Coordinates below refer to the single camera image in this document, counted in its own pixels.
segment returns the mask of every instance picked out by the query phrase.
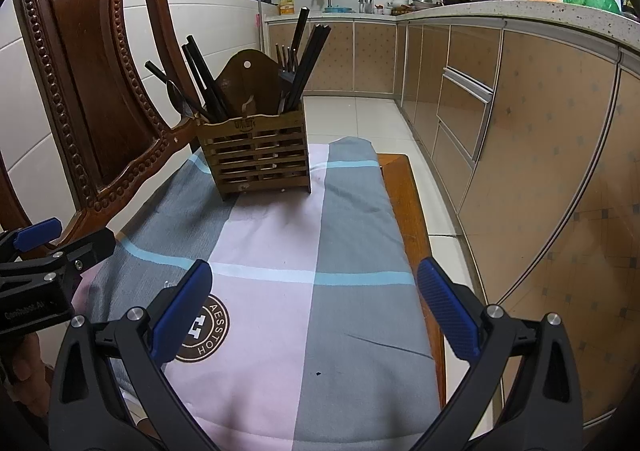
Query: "metal screw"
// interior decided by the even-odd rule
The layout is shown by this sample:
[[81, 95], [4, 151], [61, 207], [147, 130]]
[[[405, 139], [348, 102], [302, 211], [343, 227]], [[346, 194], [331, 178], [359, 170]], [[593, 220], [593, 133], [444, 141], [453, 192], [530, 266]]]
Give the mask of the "metal screw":
[[546, 320], [550, 325], [558, 326], [562, 322], [562, 318], [555, 312], [546, 315]]
[[79, 328], [82, 325], [84, 325], [84, 316], [76, 316], [71, 319], [71, 326], [73, 326], [73, 328]]
[[127, 319], [129, 321], [139, 321], [142, 319], [142, 316], [145, 314], [145, 311], [139, 306], [133, 307], [131, 310], [127, 312]]
[[500, 319], [502, 316], [504, 316], [504, 310], [502, 310], [502, 307], [499, 307], [497, 305], [489, 305], [486, 308], [486, 312], [492, 319]]

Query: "tile floor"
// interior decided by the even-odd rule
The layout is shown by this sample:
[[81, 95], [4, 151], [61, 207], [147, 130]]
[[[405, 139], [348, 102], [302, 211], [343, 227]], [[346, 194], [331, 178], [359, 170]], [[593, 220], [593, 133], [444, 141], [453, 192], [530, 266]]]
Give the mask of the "tile floor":
[[[431, 169], [398, 111], [384, 98], [305, 97], [306, 129], [310, 144], [327, 144], [344, 136], [366, 138], [378, 153], [402, 153], [409, 157], [431, 243], [431, 252], [452, 281], [471, 286], [471, 278], [456, 232]], [[456, 358], [445, 341], [447, 400], [464, 377], [468, 364]], [[476, 430], [492, 425], [490, 409]]]

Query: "wooden back panel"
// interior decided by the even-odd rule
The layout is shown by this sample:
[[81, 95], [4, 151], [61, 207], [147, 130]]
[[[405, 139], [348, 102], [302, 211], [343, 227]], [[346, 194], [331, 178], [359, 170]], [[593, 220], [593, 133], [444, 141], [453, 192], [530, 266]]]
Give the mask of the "wooden back panel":
[[[169, 78], [197, 93], [167, 0], [146, 0]], [[22, 36], [76, 204], [61, 243], [105, 226], [140, 185], [194, 138], [151, 103], [130, 55], [122, 0], [14, 0]], [[30, 225], [0, 158], [0, 224]]]

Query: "blue gripper pad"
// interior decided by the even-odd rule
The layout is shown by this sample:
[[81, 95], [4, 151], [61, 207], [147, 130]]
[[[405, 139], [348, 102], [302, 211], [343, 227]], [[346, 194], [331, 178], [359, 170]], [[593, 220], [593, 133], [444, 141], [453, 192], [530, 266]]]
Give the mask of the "blue gripper pad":
[[60, 220], [50, 218], [18, 231], [14, 238], [14, 249], [19, 253], [28, 253], [36, 247], [59, 238], [61, 234], [62, 224]]
[[456, 357], [474, 363], [480, 357], [478, 324], [456, 295], [455, 285], [440, 265], [427, 257], [418, 266], [418, 290], [449, 341]]
[[211, 292], [211, 283], [209, 264], [197, 260], [176, 286], [177, 293], [154, 326], [151, 358], [158, 367], [174, 360]]

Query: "light blue stripe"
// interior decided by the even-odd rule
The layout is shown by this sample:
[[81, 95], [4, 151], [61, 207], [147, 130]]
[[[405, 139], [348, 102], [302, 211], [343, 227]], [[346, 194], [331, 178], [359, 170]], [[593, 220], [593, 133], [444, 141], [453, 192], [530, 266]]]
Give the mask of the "light blue stripe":
[[336, 169], [340, 167], [380, 167], [377, 160], [334, 160], [333, 162], [321, 162], [311, 167], [311, 171], [319, 169]]
[[[165, 256], [152, 253], [136, 247], [129, 238], [122, 236], [118, 240], [120, 245], [131, 256], [157, 263], [158, 265], [171, 265], [188, 271], [194, 260], [187, 257]], [[280, 281], [282, 283], [306, 283], [315, 285], [334, 285], [348, 287], [353, 285], [413, 285], [414, 276], [410, 272], [363, 272], [361, 274], [341, 274], [314, 271], [294, 271], [291, 269], [262, 269], [260, 267], [248, 267], [246, 265], [233, 265], [229, 263], [209, 262], [214, 274], [240, 277], [243, 279], [257, 279], [258, 281]]]
[[189, 259], [187, 257], [164, 256], [162, 254], [150, 253], [149, 251], [136, 247], [131, 243], [129, 238], [124, 236], [118, 240], [118, 242], [131, 256], [145, 261], [150, 261], [152, 263], [157, 263], [159, 265], [171, 265], [172, 267], [180, 267], [181, 269], [188, 271], [191, 268], [191, 265], [195, 263], [193, 259]]
[[194, 164], [196, 164], [196, 167], [203, 173], [206, 173], [207, 175], [211, 174], [211, 170], [209, 169], [209, 166], [207, 165], [207, 163], [203, 162], [202, 159], [197, 154], [194, 153], [187, 160], [190, 160]]
[[333, 285], [336, 287], [375, 286], [375, 285], [414, 285], [414, 276], [410, 272], [367, 272], [362, 274], [334, 274], [316, 272], [315, 285]]

